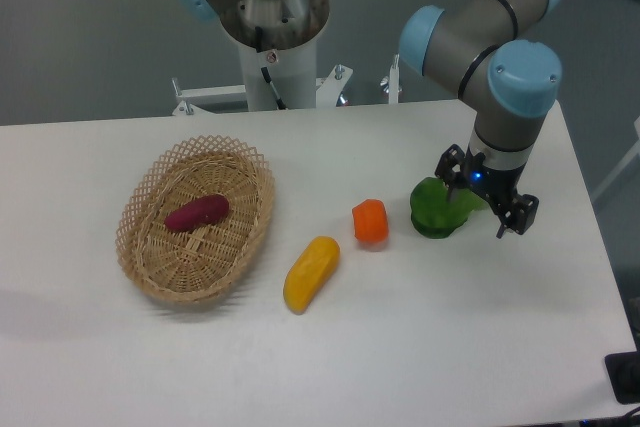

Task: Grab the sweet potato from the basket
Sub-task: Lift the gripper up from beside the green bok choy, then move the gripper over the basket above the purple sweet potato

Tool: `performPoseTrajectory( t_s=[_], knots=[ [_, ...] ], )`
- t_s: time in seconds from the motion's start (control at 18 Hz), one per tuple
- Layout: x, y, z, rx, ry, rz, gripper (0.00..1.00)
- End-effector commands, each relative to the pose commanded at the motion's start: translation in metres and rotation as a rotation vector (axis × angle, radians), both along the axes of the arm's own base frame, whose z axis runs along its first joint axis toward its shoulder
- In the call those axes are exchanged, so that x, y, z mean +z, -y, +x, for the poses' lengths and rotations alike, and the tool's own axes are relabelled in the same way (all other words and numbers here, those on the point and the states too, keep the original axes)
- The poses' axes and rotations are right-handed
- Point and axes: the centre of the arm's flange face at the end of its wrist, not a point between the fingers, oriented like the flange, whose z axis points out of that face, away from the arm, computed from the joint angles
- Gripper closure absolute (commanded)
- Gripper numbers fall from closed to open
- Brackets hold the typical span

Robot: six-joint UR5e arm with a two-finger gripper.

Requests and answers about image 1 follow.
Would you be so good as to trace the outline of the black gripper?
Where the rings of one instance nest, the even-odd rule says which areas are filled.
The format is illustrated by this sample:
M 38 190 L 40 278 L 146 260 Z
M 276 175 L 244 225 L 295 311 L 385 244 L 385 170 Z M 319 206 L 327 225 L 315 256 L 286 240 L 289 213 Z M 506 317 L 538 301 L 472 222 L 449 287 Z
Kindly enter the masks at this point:
M 435 176 L 446 188 L 447 202 L 452 202 L 456 192 L 465 188 L 466 178 L 472 192 L 490 205 L 498 206 L 496 215 L 500 226 L 496 237 L 501 239 L 507 232 L 523 235 L 535 221 L 539 199 L 517 190 L 523 170 L 523 150 L 501 151 L 469 145 L 465 156 L 462 149 L 453 144 L 441 155 Z

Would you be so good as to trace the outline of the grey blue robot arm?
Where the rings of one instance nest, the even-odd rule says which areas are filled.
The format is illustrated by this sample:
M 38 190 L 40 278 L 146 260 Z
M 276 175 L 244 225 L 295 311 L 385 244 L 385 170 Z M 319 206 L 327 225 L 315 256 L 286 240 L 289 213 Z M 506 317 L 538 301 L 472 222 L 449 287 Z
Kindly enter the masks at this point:
M 466 148 L 452 146 L 435 174 L 450 192 L 486 201 L 502 231 L 525 233 L 538 199 L 518 181 L 547 113 L 556 101 L 562 65 L 553 50 L 523 33 L 560 0 L 470 0 L 448 13 L 416 11 L 398 45 L 400 59 L 475 111 Z M 201 20 L 216 20 L 236 43 L 247 103 L 253 111 L 319 106 L 316 42 L 329 0 L 181 0 Z

